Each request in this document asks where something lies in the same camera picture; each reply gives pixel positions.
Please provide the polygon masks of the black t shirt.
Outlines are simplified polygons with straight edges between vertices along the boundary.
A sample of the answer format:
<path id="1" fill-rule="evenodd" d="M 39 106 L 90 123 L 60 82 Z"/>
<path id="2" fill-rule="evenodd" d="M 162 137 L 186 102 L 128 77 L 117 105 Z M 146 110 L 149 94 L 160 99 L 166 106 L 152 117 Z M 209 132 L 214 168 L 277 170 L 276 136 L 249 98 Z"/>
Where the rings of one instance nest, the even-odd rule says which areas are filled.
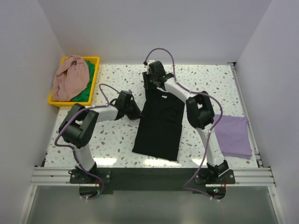
<path id="1" fill-rule="evenodd" d="M 145 97 L 132 152 L 176 161 L 185 104 L 158 89 L 146 90 Z"/>

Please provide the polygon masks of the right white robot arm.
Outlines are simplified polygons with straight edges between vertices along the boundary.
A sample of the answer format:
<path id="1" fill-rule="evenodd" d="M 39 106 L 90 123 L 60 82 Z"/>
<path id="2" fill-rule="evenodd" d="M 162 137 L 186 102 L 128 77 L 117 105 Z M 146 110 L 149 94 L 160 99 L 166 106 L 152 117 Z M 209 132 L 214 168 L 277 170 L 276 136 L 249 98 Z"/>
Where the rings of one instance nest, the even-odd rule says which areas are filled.
<path id="1" fill-rule="evenodd" d="M 165 72 L 160 61 L 143 64 L 147 67 L 142 74 L 146 89 L 160 88 L 185 103 L 187 120 L 205 144 L 208 178 L 213 183 L 219 183 L 224 179 L 229 167 L 214 131 L 219 120 L 214 120 L 215 113 L 211 99 L 216 99 L 208 95 L 206 91 L 192 92 L 185 88 L 177 81 L 174 74 Z"/>

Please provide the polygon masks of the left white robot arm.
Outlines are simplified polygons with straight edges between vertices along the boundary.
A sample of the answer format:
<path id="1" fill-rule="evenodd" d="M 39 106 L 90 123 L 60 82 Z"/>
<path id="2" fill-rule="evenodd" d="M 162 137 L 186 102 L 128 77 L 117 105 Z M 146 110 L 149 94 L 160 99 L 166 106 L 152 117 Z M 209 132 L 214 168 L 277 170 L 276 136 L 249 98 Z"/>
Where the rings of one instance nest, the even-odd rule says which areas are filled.
<path id="1" fill-rule="evenodd" d="M 89 141 L 97 123 L 115 121 L 127 116 L 130 120 L 140 118 L 132 91 L 121 91 L 118 98 L 108 105 L 84 107 L 74 104 L 63 120 L 54 142 L 57 147 L 69 147 L 72 150 L 77 167 L 81 170 L 80 177 L 86 183 L 96 180 L 97 165 L 89 148 Z"/>

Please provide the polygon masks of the green t shirt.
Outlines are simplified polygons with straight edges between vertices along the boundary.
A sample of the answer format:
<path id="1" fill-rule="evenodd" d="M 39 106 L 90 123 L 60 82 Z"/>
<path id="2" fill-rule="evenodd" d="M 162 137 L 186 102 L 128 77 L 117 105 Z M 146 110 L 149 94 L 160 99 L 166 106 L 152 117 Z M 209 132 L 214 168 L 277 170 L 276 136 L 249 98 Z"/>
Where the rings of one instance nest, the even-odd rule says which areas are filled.
<path id="1" fill-rule="evenodd" d="M 93 82 L 93 76 L 95 72 L 95 65 L 90 61 L 86 61 L 86 63 L 89 69 L 89 82 L 86 88 L 81 93 L 79 93 L 77 96 L 71 99 L 71 102 L 88 102 L 89 100 L 91 86 Z"/>

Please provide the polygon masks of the pink t shirt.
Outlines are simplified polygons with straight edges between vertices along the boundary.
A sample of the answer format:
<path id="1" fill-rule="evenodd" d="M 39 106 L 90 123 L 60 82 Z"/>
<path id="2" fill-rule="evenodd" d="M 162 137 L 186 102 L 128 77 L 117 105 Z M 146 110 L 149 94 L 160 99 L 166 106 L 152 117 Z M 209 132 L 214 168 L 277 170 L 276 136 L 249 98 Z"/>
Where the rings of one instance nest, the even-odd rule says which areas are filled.
<path id="1" fill-rule="evenodd" d="M 52 85 L 52 100 L 67 102 L 81 93 L 89 82 L 89 69 L 83 57 L 71 55 L 59 66 Z"/>

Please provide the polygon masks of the folded purple t shirt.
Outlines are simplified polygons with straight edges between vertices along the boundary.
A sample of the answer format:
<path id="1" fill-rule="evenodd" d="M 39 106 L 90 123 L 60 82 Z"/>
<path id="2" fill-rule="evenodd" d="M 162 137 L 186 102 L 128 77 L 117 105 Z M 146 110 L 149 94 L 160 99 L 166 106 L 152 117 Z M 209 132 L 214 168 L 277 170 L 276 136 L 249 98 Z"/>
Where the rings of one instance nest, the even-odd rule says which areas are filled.
<path id="1" fill-rule="evenodd" d="M 252 149 L 249 142 L 247 117 L 223 115 L 214 128 L 220 150 L 224 156 L 250 159 Z"/>

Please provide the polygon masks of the aluminium front rail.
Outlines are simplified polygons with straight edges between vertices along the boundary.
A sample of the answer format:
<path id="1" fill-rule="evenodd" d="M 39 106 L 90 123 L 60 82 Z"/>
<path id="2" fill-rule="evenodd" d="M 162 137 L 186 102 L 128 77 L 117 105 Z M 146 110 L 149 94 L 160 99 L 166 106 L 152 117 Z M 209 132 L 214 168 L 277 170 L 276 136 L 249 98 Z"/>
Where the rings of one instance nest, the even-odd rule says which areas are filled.
<path id="1" fill-rule="evenodd" d="M 105 185 L 120 181 L 128 184 L 179 184 L 183 185 L 195 174 L 194 168 L 99 168 L 98 175 Z M 31 176 L 30 184 L 36 186 L 81 185 L 92 186 L 98 180 L 81 171 L 71 168 L 37 167 Z M 201 168 L 192 179 L 196 185 L 207 186 L 275 186 L 270 168 L 234 168 L 218 178 L 213 178 L 207 168 Z"/>

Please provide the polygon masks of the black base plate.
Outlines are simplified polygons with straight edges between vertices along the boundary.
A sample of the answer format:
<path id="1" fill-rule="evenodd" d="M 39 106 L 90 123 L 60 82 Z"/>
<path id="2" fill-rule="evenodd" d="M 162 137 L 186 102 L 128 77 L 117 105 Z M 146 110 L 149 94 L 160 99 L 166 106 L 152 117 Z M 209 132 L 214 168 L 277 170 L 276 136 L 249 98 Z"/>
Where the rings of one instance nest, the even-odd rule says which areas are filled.
<path id="1" fill-rule="evenodd" d="M 231 169 L 217 179 L 207 168 L 198 173 L 195 168 L 97 168 L 97 177 L 78 168 L 68 173 L 70 184 L 79 185 L 79 194 L 88 198 L 115 191 L 182 191 L 186 184 L 221 199 L 226 194 L 226 185 L 236 183 Z"/>

